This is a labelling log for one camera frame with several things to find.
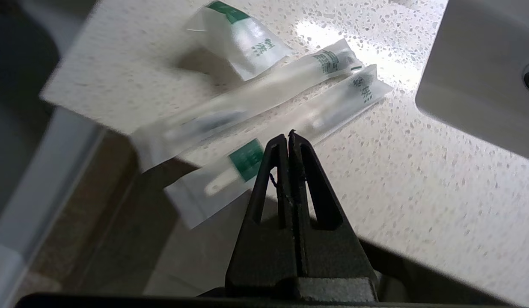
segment white plastic wrapper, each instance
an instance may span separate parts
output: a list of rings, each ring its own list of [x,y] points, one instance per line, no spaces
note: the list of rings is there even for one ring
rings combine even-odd
[[[140,166],[149,170],[320,82],[360,68],[362,63],[342,39],[207,103],[145,125],[130,136]]]
[[[273,121],[229,155],[181,177],[165,188],[166,195],[194,228],[253,187],[268,140],[295,129],[315,145],[391,90],[371,65]]]
[[[244,81],[291,54],[262,23],[221,1],[200,8],[188,21],[187,30],[209,51],[226,59]]]

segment plastic packet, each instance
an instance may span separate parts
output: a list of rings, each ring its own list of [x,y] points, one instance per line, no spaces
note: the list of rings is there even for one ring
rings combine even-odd
[[[295,129],[315,145],[391,90],[371,65],[273,121],[229,155],[184,175],[165,188],[166,195],[194,228],[253,187],[268,140]]]
[[[362,63],[341,39],[207,103],[145,125],[130,136],[139,154],[140,166],[143,171],[149,170],[320,82],[359,68]]]
[[[187,24],[200,44],[226,59],[244,80],[250,80],[291,54],[266,26],[221,1],[204,6]]]

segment white sink basin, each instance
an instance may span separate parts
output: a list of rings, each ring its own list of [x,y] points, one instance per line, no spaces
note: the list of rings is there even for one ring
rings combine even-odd
[[[529,158],[529,0],[451,0],[417,107]]]

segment terrazzo countertop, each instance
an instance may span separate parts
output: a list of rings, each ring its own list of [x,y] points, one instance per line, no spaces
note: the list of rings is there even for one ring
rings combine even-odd
[[[206,0],[102,0],[43,97],[124,134],[239,84],[183,31]],[[414,96],[446,0],[229,0],[294,49],[345,37],[395,90],[315,149],[357,234],[529,305],[529,160],[420,113]],[[183,158],[204,164],[336,80]]]

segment speckled white countertop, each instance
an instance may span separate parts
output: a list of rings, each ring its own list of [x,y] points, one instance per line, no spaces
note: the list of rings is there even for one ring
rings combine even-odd
[[[43,96],[129,134],[235,86],[183,31],[206,0],[102,0]],[[420,113],[414,96],[446,0],[229,0],[295,58],[345,37],[395,90],[315,147],[359,236],[476,288],[529,305],[529,160]],[[209,72],[208,75],[177,68]],[[240,145],[300,94],[184,154]]]

